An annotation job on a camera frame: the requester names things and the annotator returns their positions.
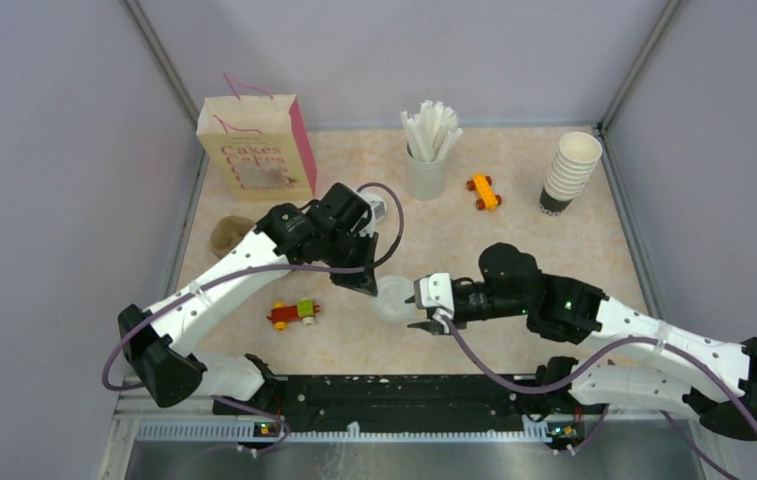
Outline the white plastic cup lid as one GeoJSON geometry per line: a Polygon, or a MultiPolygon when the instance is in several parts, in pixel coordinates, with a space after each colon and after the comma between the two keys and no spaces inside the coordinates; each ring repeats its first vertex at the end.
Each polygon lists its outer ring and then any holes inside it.
{"type": "Polygon", "coordinates": [[[372,309],[384,321],[411,323],[418,310],[406,300],[414,295],[414,284],[400,275],[386,275],[377,280],[378,294],[372,300],[372,309]]]}

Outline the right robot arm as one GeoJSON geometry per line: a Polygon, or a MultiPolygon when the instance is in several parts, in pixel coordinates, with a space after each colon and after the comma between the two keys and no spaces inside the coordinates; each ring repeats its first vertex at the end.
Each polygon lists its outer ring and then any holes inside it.
{"type": "Polygon", "coordinates": [[[433,273],[413,284],[420,328],[457,336],[474,321],[522,316],[540,337],[591,350],[588,359],[554,357],[522,395],[554,412],[574,404],[662,410],[736,440],[757,440],[757,337],[740,343],[694,334],[625,305],[580,280],[546,274],[535,258],[496,243],[479,256],[482,277],[433,273]]]}

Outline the brown pulp cup carrier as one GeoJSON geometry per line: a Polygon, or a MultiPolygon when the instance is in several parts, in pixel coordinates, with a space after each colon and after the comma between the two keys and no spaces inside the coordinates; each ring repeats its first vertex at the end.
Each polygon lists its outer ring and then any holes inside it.
{"type": "Polygon", "coordinates": [[[209,248],[217,259],[224,258],[252,231],[255,222],[236,215],[220,219],[209,236],[209,248]]]}

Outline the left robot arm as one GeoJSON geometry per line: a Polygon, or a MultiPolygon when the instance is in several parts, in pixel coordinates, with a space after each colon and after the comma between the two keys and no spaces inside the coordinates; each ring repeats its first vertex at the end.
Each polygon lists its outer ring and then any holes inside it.
{"type": "Polygon", "coordinates": [[[123,356],[154,403],[173,407],[194,395],[236,399],[251,413],[273,404],[271,382],[247,356],[201,353],[205,335],[263,287],[291,271],[327,272],[333,284],[374,296],[378,235],[373,206],[336,183],[299,208],[276,205],[213,267],[170,297],[118,316],[123,356]]]}

